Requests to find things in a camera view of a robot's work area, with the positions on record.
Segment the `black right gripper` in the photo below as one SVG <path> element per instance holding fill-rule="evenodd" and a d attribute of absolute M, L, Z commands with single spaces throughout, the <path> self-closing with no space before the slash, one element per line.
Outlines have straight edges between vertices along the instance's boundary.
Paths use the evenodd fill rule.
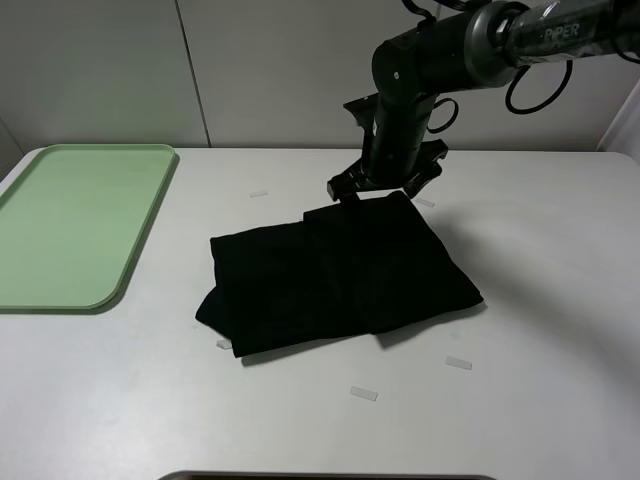
<path fill-rule="evenodd" d="M 373 135 L 365 134 L 361 158 L 327 182 L 327 193 L 333 202 L 358 201 L 359 192 L 393 189 L 402 189 L 409 199 L 414 199 L 442 174 L 439 161 L 448 154 L 448 146 L 442 140 L 422 142 L 399 158 L 374 153 L 373 144 Z"/>

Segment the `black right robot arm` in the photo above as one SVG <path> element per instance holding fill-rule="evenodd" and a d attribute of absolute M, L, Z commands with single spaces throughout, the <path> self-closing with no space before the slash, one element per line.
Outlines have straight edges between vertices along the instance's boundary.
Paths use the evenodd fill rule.
<path fill-rule="evenodd" d="M 361 192 L 401 189 L 414 198 L 437 178 L 448 153 L 446 130 L 429 127 L 434 109 L 450 93 L 504 87 L 505 106 L 530 115 L 563 93 L 578 59 L 617 55 L 639 61 L 636 1 L 553 1 L 528 7 L 517 1 L 447 1 L 454 15 L 436 19 L 414 2 L 418 25 L 384 41 L 372 57 L 376 93 L 345 104 L 364 131 L 360 158 L 327 183 L 330 198 L 349 201 Z M 540 104 L 517 108 L 513 92 L 530 68 L 562 62 L 558 88 Z"/>

